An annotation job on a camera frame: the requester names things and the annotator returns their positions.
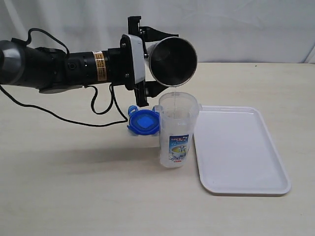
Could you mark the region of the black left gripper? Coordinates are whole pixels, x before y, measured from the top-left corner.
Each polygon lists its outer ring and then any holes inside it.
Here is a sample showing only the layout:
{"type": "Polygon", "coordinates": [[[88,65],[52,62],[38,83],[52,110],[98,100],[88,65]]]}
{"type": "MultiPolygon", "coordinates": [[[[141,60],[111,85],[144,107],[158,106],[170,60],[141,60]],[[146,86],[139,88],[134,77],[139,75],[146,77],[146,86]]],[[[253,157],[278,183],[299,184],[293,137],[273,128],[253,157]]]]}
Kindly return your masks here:
{"type": "Polygon", "coordinates": [[[149,26],[140,26],[141,16],[128,17],[128,33],[123,34],[118,48],[107,50],[107,79],[114,86],[125,86],[134,91],[139,107],[149,105],[147,97],[155,98],[168,87],[157,81],[145,81],[143,41],[157,42],[169,37],[179,37],[149,26]]]}

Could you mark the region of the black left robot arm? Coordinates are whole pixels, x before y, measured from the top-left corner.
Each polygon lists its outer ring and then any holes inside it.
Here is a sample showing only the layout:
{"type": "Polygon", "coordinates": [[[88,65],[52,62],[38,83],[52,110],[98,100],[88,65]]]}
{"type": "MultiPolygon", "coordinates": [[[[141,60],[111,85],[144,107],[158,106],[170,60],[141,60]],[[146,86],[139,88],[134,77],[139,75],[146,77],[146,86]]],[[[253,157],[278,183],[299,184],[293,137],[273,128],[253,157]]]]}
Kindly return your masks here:
{"type": "Polygon", "coordinates": [[[146,82],[146,43],[174,38],[174,34],[140,25],[140,16],[128,18],[128,32],[117,48],[71,53],[62,49],[31,48],[31,38],[0,43],[0,83],[37,89],[42,94],[60,93],[89,85],[112,83],[134,91],[136,104],[148,106],[148,97],[166,89],[158,82],[146,82]]]}

